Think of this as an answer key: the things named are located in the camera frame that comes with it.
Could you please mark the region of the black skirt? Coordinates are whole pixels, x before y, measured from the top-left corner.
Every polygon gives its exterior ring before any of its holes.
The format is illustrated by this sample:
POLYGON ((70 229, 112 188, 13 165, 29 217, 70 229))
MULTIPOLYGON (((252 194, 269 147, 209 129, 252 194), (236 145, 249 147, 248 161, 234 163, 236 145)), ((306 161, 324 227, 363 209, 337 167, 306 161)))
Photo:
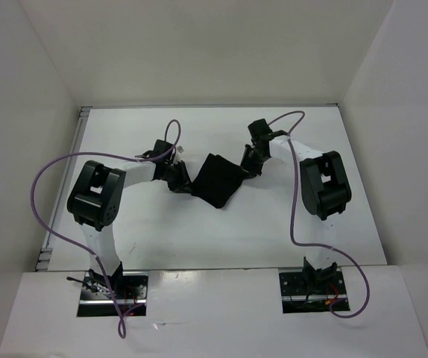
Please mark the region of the black skirt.
POLYGON ((192 196, 216 209, 223 208, 247 177, 239 165, 218 154, 208 154, 192 182, 192 196))

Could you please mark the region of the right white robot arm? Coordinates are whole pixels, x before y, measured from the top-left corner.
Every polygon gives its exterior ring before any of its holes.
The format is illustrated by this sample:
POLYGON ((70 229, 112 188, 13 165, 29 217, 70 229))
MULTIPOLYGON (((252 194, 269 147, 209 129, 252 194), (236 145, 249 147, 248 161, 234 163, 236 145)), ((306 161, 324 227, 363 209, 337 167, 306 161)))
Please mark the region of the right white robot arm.
POLYGON ((335 246, 336 223, 352 198, 341 155, 336 151, 314 150, 294 141, 285 131, 252 130, 251 144, 245 146, 241 168, 255 178, 262 174, 263 164, 271 158, 293 167, 289 234, 294 245, 306 249, 303 287, 308 292, 318 293, 335 278, 337 256, 358 265, 351 255, 335 246), (313 224, 313 237, 304 241, 295 237, 298 204, 311 215, 313 224))

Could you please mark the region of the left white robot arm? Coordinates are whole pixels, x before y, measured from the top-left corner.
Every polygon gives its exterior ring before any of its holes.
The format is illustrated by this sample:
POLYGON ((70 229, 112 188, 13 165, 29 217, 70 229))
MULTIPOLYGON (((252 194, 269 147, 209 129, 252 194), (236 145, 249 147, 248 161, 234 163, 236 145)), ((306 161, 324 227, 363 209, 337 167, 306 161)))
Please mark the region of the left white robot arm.
POLYGON ((85 162, 67 201, 67 210, 83 232, 89 250, 90 283, 107 298, 119 296, 125 285, 122 261, 116 251, 113 223, 125 189, 161 180, 170 191, 189 193, 186 164, 170 142, 157 140, 154 148, 114 167, 85 162))

